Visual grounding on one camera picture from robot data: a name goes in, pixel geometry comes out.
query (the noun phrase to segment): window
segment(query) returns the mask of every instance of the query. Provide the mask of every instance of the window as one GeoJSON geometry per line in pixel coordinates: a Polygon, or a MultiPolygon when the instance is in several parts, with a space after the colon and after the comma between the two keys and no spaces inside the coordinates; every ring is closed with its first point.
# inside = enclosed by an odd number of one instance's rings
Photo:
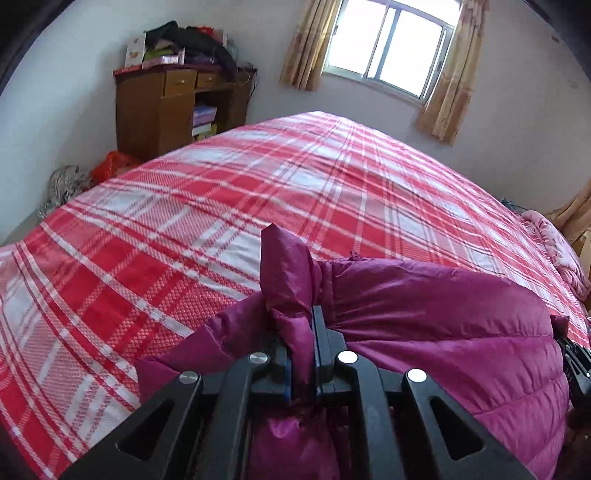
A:
{"type": "Polygon", "coordinates": [[[344,0],[325,72],[430,97],[460,14],[457,0],[344,0]]]}

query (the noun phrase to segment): silver screw head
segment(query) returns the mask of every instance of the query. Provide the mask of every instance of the silver screw head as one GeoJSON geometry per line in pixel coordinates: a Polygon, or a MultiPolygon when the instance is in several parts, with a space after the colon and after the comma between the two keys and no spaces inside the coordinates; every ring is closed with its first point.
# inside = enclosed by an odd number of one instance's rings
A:
{"type": "Polygon", "coordinates": [[[338,354],[337,358],[340,362],[349,365],[354,364],[358,359],[357,354],[350,350],[343,350],[341,353],[338,354]]]}
{"type": "Polygon", "coordinates": [[[191,372],[190,370],[187,370],[186,372],[181,373],[178,376],[178,379],[180,380],[180,382],[182,384],[190,385],[192,383],[195,383],[197,380],[199,380],[199,375],[195,372],[191,372]]]}
{"type": "Polygon", "coordinates": [[[408,371],[407,377],[411,382],[422,383],[427,379],[427,374],[419,368],[413,368],[408,371]]]}
{"type": "Polygon", "coordinates": [[[252,364],[262,365],[269,361],[269,355],[267,355],[265,352],[255,352],[248,356],[248,360],[252,364]]]}

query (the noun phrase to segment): red and white plaid sheet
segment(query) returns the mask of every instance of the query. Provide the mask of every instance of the red and white plaid sheet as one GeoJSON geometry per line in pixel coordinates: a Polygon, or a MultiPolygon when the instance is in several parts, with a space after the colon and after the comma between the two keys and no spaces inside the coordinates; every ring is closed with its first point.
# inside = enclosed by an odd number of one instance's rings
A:
{"type": "Polygon", "coordinates": [[[0,247],[0,263],[2,263],[2,260],[4,260],[5,258],[10,257],[10,255],[12,254],[13,248],[14,248],[14,244],[0,247]]]}
{"type": "Polygon", "coordinates": [[[589,344],[533,232],[482,189],[350,120],[276,119],[92,189],[1,261],[0,417],[40,477],[58,477],[138,407],[136,358],[258,289],[271,222],[321,259],[355,250],[510,278],[589,344]]]}

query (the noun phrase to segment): window pane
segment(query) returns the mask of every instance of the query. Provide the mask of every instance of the window pane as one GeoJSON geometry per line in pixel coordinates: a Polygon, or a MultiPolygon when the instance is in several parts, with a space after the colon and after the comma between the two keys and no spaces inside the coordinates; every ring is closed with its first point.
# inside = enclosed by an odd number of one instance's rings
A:
{"type": "Polygon", "coordinates": [[[385,5],[349,0],[330,44],[329,64],[365,74],[385,11],[385,5]]]}
{"type": "Polygon", "coordinates": [[[398,2],[414,7],[444,22],[457,25],[460,18],[460,2],[457,0],[397,0],[398,2]]]}
{"type": "Polygon", "coordinates": [[[380,80],[421,96],[441,36],[441,27],[402,11],[380,80]]]}
{"type": "Polygon", "coordinates": [[[369,67],[369,78],[374,78],[375,74],[378,72],[379,61],[382,59],[382,56],[384,55],[384,48],[386,47],[386,42],[388,41],[388,37],[390,35],[390,30],[392,29],[392,24],[394,23],[395,16],[396,10],[393,8],[388,9],[388,13],[386,14],[386,21],[384,22],[382,33],[379,36],[378,46],[375,49],[374,59],[372,60],[371,66],[369,67]]]}

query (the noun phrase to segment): wooden cabinet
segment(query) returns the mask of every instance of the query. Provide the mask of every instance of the wooden cabinet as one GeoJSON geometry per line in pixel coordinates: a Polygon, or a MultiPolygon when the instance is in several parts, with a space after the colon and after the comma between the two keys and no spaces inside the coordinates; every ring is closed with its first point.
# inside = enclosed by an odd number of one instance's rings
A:
{"type": "Polygon", "coordinates": [[[224,82],[217,72],[175,69],[118,79],[118,150],[147,161],[189,145],[197,104],[217,107],[219,133],[241,127],[253,75],[241,71],[236,82],[224,82]]]}

